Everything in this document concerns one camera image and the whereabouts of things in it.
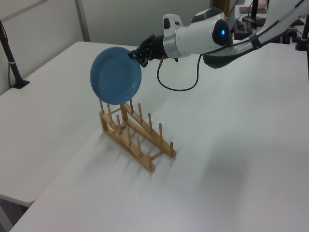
wooden peg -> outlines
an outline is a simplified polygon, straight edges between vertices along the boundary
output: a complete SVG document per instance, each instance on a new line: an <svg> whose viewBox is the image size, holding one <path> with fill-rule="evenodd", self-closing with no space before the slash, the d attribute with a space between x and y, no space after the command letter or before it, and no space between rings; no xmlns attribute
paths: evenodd
<svg viewBox="0 0 309 232"><path fill-rule="evenodd" d="M152 123L152 121L151 121L151 115L150 115L150 113L148 113L148 120L149 120L149 127L150 127L149 133L152 133L152 132L153 132L153 123Z"/></svg>
<svg viewBox="0 0 309 232"><path fill-rule="evenodd" d="M129 125L126 125L126 132L127 132L127 137L129 139L129 146L131 146L132 141L131 141L131 135L130 135L130 128Z"/></svg>
<svg viewBox="0 0 309 232"><path fill-rule="evenodd" d="M132 114L134 112L132 99L130 99L130 108L131 108L131 114Z"/></svg>
<svg viewBox="0 0 309 232"><path fill-rule="evenodd" d="M162 135L162 123L159 123L159 129L160 129L160 143L163 143L163 135Z"/></svg>
<svg viewBox="0 0 309 232"><path fill-rule="evenodd" d="M125 107L123 104L120 105L122 121L125 122L127 120L127 112L125 111Z"/></svg>
<svg viewBox="0 0 309 232"><path fill-rule="evenodd" d="M174 152L173 142L170 142L170 153L173 154L173 152Z"/></svg>
<svg viewBox="0 0 309 232"><path fill-rule="evenodd" d="M140 106L140 103L139 103L139 113L140 113L140 122L143 122L143 116L141 114L141 106Z"/></svg>
<svg viewBox="0 0 309 232"><path fill-rule="evenodd" d="M101 100L100 100L100 107L101 107L102 113L104 113L103 104L102 104L102 101L101 101Z"/></svg>
<svg viewBox="0 0 309 232"><path fill-rule="evenodd" d="M118 124L118 133L121 134L122 131L121 131L121 124L120 124L120 118L119 118L119 115L116 115L117 117L117 124Z"/></svg>
<svg viewBox="0 0 309 232"><path fill-rule="evenodd" d="M108 115L110 117L110 122L112 123L112 113L111 113L111 106L108 104L107 105L107 110L108 110Z"/></svg>
<svg viewBox="0 0 309 232"><path fill-rule="evenodd" d="M137 148L139 149L139 157L141 157L140 138L137 137L136 140L137 140Z"/></svg>

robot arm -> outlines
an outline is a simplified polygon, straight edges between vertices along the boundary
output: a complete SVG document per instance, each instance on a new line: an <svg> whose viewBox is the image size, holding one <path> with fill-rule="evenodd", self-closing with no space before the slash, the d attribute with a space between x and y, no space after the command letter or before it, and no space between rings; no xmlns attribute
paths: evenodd
<svg viewBox="0 0 309 232"><path fill-rule="evenodd" d="M164 35L152 35L129 56L145 67L154 58L181 58L203 54L211 67L222 67L281 36L301 16L309 14L309 0L271 0L262 29L248 39L232 43L224 13L211 8L197 13L184 27L175 14L163 16Z"/></svg>

white wall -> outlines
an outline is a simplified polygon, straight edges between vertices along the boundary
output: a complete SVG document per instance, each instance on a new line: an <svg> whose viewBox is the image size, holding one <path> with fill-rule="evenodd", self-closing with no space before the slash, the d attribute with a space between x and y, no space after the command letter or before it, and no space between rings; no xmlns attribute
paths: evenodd
<svg viewBox="0 0 309 232"><path fill-rule="evenodd" d="M3 25L23 78L83 40L74 0L48 0ZM7 76L8 61L0 46L0 95L9 89Z"/></svg>
<svg viewBox="0 0 309 232"><path fill-rule="evenodd" d="M91 42L139 45L163 34L164 14L179 15L185 26L210 7L210 0L83 0Z"/></svg>

blue bowl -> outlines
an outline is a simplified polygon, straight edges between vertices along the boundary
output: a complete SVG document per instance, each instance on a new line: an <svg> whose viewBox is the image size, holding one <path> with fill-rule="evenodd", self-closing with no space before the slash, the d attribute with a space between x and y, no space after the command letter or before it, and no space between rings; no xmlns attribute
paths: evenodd
<svg viewBox="0 0 309 232"><path fill-rule="evenodd" d="M123 47L110 47L92 63L91 87L97 97L107 104L127 102L140 87L140 64L128 56L129 52Z"/></svg>

